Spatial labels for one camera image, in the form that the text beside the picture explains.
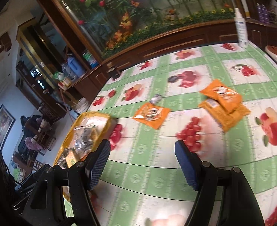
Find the floral glass panel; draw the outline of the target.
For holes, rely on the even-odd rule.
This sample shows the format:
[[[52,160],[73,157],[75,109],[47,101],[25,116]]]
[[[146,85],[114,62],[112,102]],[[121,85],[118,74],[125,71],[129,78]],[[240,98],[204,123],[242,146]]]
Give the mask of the floral glass panel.
[[[103,58],[158,34],[234,17],[232,0],[58,0]]]

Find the gold tray box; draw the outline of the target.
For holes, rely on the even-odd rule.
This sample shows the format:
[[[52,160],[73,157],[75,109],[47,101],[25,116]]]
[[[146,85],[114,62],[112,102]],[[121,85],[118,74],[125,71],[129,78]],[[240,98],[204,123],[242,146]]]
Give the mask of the gold tray box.
[[[88,111],[79,115],[66,135],[54,165],[70,168],[87,155],[96,151],[103,139],[108,139],[117,121],[108,114]]]

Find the orange snack bag top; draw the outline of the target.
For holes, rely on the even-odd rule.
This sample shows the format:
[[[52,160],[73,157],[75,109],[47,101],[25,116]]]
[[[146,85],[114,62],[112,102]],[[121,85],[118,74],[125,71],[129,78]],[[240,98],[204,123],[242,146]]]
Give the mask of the orange snack bag top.
[[[238,92],[225,86],[218,79],[213,80],[200,93],[218,101],[228,114],[242,102],[242,96]]]

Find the small blue white candy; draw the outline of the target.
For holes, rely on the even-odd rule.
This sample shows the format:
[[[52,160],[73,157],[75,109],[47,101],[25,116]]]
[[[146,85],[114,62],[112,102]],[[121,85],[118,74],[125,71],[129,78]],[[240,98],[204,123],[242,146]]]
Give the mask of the small blue white candy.
[[[149,103],[156,105],[158,104],[162,99],[162,95],[161,94],[155,94],[149,101]]]

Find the black round lid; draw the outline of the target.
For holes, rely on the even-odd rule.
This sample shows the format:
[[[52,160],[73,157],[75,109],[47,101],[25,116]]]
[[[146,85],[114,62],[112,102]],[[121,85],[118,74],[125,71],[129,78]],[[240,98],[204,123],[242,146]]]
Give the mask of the black round lid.
[[[169,83],[176,83],[178,81],[178,76],[171,76],[168,78]]]

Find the green plastic bottle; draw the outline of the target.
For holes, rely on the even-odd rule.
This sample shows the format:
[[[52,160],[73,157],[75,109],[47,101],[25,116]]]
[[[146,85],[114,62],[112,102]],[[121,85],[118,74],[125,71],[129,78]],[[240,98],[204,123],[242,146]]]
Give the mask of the green plastic bottle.
[[[83,52],[83,57],[84,59],[86,59],[92,69],[96,68],[99,65],[97,60],[87,49]]]

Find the purple bottle pair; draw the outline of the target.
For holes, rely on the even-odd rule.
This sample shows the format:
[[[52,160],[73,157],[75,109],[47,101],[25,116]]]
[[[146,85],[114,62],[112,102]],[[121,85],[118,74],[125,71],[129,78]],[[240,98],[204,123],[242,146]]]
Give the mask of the purple bottle pair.
[[[257,3],[257,11],[260,22],[264,24],[270,24],[269,14],[266,7],[264,5]]]

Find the clear plastic snack bag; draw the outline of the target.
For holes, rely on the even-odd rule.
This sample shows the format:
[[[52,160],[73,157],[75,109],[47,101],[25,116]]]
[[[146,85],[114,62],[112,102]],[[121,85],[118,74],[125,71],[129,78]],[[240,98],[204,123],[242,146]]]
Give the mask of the clear plastic snack bag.
[[[97,140],[98,131],[96,125],[77,126],[74,131],[74,152],[78,159],[85,157],[93,148]]]

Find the small dark ink bottle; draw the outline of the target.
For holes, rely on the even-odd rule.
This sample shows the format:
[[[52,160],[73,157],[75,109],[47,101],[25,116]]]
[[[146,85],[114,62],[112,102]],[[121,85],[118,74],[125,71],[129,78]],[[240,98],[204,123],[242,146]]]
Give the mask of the small dark ink bottle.
[[[120,71],[111,62],[107,64],[107,67],[108,67],[107,73],[109,74],[109,76],[112,78],[113,81],[115,81],[121,76]]]

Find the white plastic bucket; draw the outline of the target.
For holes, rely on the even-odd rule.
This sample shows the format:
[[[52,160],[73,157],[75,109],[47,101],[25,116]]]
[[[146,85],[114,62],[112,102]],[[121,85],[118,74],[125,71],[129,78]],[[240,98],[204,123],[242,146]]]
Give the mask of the white plastic bucket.
[[[75,106],[75,112],[77,112],[78,114],[85,113],[88,110],[89,106],[90,106],[89,102],[86,100],[85,97],[83,97],[79,100],[79,102]]]

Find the yellow green-label cracker pack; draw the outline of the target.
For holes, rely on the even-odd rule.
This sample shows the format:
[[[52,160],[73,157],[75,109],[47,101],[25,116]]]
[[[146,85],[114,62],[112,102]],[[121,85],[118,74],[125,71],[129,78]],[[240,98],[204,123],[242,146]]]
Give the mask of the yellow green-label cracker pack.
[[[65,161],[66,161],[68,168],[71,168],[75,163],[78,162],[78,159],[77,159],[77,156],[74,154],[74,152],[71,150],[66,155]]]

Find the orange snack bag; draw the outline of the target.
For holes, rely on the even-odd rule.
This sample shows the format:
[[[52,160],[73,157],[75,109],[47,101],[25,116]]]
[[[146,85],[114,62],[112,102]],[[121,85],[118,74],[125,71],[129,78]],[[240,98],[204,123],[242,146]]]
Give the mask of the orange snack bag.
[[[200,93],[218,101],[228,114],[242,102],[242,96],[238,92],[225,86],[218,79],[213,80]]]
[[[143,104],[132,117],[134,120],[158,130],[166,120],[169,108],[156,106],[151,103]]]
[[[228,132],[232,127],[237,125],[244,116],[251,113],[243,104],[239,104],[234,110],[227,113],[218,101],[210,98],[198,104],[198,107],[205,109],[222,127],[223,132]]]

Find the framed wall painting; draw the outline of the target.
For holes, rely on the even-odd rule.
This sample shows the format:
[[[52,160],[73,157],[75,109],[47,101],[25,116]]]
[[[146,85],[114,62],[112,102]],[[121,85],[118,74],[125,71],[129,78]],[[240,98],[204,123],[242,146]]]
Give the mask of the framed wall painting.
[[[4,105],[0,107],[0,151],[2,151],[6,138],[15,123],[15,118],[5,108]]]

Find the seated person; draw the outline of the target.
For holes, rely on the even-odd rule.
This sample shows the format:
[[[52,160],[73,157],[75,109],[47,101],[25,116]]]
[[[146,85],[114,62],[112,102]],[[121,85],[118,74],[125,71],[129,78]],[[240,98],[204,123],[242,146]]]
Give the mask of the seated person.
[[[55,130],[51,124],[40,115],[20,117],[22,130],[24,132],[25,145],[29,150],[41,152],[42,150],[51,151],[53,142],[56,140]]]

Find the white spray bottle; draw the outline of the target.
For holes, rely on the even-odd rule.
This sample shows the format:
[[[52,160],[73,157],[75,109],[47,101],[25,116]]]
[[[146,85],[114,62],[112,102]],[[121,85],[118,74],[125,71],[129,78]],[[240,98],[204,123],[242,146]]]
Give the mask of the white spray bottle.
[[[242,16],[239,8],[234,9],[235,12],[235,27],[237,30],[237,37],[238,37],[238,43],[239,46],[242,48],[247,48],[248,47],[248,32],[247,32],[247,27],[246,27],[246,21],[244,17]]]

